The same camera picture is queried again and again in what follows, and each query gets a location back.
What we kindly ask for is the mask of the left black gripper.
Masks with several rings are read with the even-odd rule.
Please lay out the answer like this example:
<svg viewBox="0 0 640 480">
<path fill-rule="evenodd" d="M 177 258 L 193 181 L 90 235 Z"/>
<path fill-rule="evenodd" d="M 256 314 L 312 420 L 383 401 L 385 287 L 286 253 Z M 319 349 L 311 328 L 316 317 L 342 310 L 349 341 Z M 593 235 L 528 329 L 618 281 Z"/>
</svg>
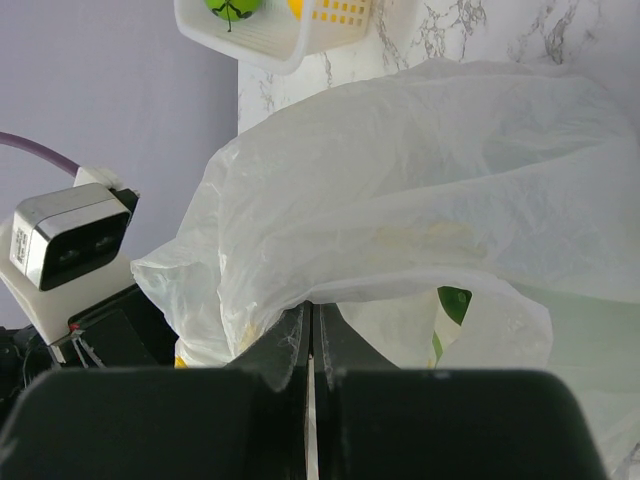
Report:
<svg viewBox="0 0 640 480">
<path fill-rule="evenodd" d="M 172 366 L 177 335 L 136 285 L 72 316 L 48 345 L 32 325 L 1 329 L 1 393 L 57 368 Z"/>
</svg>

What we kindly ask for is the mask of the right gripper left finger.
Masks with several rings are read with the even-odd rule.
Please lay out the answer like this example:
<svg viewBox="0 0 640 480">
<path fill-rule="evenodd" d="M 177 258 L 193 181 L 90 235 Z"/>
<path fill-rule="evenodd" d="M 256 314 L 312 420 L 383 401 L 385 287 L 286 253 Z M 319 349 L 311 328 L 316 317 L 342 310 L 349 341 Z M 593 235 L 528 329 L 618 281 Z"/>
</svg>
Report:
<svg viewBox="0 0 640 480">
<path fill-rule="evenodd" d="M 1 433 L 5 479 L 303 479 L 311 307 L 222 368 L 65 369 Z"/>
</svg>

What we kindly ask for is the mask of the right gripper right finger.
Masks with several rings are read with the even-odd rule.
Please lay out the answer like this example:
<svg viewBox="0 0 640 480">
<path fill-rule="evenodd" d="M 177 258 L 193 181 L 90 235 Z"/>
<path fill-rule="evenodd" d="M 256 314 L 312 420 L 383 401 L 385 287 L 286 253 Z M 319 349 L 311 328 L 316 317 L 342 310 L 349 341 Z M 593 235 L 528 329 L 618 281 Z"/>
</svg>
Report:
<svg viewBox="0 0 640 480">
<path fill-rule="evenodd" d="M 580 407 L 538 370 L 403 370 L 312 309 L 323 479 L 602 479 Z"/>
</svg>

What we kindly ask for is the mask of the white lemon-print plastic bag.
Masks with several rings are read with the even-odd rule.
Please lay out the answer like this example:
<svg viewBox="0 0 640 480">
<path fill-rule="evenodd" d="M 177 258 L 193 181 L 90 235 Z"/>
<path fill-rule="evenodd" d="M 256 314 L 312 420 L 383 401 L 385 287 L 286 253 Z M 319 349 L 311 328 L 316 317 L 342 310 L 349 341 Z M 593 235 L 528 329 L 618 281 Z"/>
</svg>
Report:
<svg viewBox="0 0 640 480">
<path fill-rule="evenodd" d="M 638 444 L 639 140 L 562 67 L 432 59 L 283 109 L 131 269 L 188 366 L 335 303 L 399 367 L 558 375 L 610 475 Z"/>
</svg>

